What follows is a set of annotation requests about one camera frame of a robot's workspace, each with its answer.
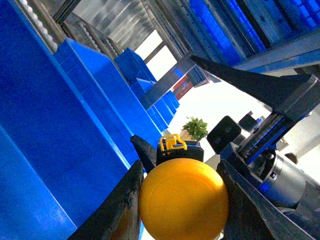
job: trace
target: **green plant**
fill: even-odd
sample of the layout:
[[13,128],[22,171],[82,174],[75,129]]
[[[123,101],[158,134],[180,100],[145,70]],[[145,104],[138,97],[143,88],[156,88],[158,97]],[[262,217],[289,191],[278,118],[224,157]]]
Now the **green plant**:
[[194,118],[191,116],[190,119],[183,127],[182,130],[187,130],[189,135],[191,135],[192,140],[200,141],[208,135],[207,125],[202,119]]

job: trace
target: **yellow clip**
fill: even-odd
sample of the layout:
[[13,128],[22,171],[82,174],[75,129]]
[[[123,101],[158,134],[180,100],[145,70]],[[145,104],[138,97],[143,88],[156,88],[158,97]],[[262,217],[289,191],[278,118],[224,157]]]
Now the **yellow clip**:
[[178,134],[172,134],[172,135],[165,135],[160,138],[160,148],[161,151],[165,151],[165,146],[163,143],[163,140],[165,139],[165,146],[166,150],[172,150],[172,149],[184,149],[187,150],[187,144],[181,140],[180,136]]

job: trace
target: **metal frame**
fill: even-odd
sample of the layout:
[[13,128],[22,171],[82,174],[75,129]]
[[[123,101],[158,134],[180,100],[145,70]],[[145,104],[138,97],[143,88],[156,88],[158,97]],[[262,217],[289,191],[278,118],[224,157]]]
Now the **metal frame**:
[[235,51],[239,54],[242,60],[245,60],[246,57],[249,57],[248,47],[241,46],[239,42],[242,42],[244,45],[246,44],[241,36],[237,35],[237,30],[234,28],[232,22],[229,17],[225,14],[224,9],[221,7],[220,2],[218,1],[208,1],[204,0],[204,2],[209,7],[211,14],[216,18],[217,22],[221,26],[223,32],[226,34],[230,43],[234,46]]
[[144,62],[145,64],[147,64],[148,62],[150,62],[151,59],[154,58],[155,55],[157,55],[161,49],[163,49],[165,47],[165,42],[161,42],[145,59]]
[[140,98],[144,109],[148,110],[151,108],[195,66],[195,63],[190,59],[192,54],[191,51],[186,54]]
[[193,34],[198,38],[198,41],[202,44],[210,59],[218,63],[226,63],[226,58],[217,51],[217,46],[210,41],[207,32],[201,30],[201,23],[190,8],[189,0],[177,0],[177,2],[180,5],[181,11],[184,13],[185,19],[188,21]]
[[165,29],[160,25],[159,20],[156,18],[154,14],[154,10],[152,9],[152,6],[149,1],[147,0],[141,0],[154,28],[156,29],[159,36],[162,38],[162,40],[165,42],[166,46],[174,56],[176,60],[179,60],[183,56],[183,52],[174,44],[174,41],[170,39],[170,36],[165,31]]
[[89,32],[90,36],[92,37],[92,40],[94,40],[95,44],[98,46],[98,48],[100,49],[101,53],[107,55],[108,57],[112,57],[113,56],[113,52],[110,51],[106,45],[101,41],[101,39],[99,38],[99,36],[97,35],[96,31],[94,30],[94,28],[86,23],[84,25],[85,29]]
[[256,73],[275,72],[320,64],[320,29],[251,57],[234,66]]
[[58,9],[53,10],[53,19],[62,25],[81,0],[64,0]]
[[242,1],[241,8],[243,8],[244,5],[246,6],[246,14],[248,14],[248,11],[251,13],[272,45],[286,38],[286,34],[283,33],[281,26],[275,21],[274,15],[272,15],[272,12],[266,6],[268,2],[251,0],[237,0],[237,2],[238,1]]

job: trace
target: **metal cylinder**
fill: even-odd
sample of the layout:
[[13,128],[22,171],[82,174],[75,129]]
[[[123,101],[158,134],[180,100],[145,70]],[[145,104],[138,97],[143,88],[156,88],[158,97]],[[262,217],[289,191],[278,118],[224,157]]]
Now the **metal cylinder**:
[[303,171],[277,153],[270,172],[258,190],[277,207],[292,208],[301,199],[305,187]]

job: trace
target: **metal beam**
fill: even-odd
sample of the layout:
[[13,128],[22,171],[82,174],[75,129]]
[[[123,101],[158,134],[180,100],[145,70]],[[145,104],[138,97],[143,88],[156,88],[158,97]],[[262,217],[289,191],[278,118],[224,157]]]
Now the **metal beam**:
[[320,29],[284,43],[234,66],[255,73],[301,68],[320,63]]
[[70,39],[73,39],[77,42],[79,42],[76,38],[76,36],[73,34],[73,32],[70,30],[68,24],[66,22],[64,22],[62,25],[61,25],[61,28],[63,30],[63,32],[65,33],[65,35],[70,38]]
[[150,60],[157,55],[158,52],[160,52],[161,49],[164,48],[165,46],[165,42],[162,41],[144,60],[145,64],[147,64],[148,62],[150,62]]
[[29,0],[27,4],[22,4],[22,1],[15,0],[15,3],[19,6],[50,51],[55,53],[58,46],[66,38],[61,27],[56,24],[39,1]]
[[178,61],[143,97],[140,98],[142,106],[148,110],[163,95],[165,95],[177,82],[179,82],[194,66],[190,59],[193,53],[190,51],[180,61]]
[[69,14],[76,8],[81,0],[65,0],[58,9],[54,9],[53,19],[59,25],[62,25]]
[[259,23],[255,19],[255,17],[251,13],[251,11],[249,10],[249,8],[246,5],[246,3],[244,2],[244,0],[235,0],[235,1],[239,5],[241,10],[243,11],[243,13],[246,16],[246,18],[250,21],[252,27],[254,28],[256,34],[258,34],[258,36],[260,37],[260,39],[263,42],[264,46],[267,49],[269,49],[271,47],[271,43],[270,43],[269,39],[267,38],[266,34],[264,33],[264,31],[260,27]]
[[310,65],[305,67],[299,67],[294,69],[298,74],[313,74],[320,79],[320,65]]

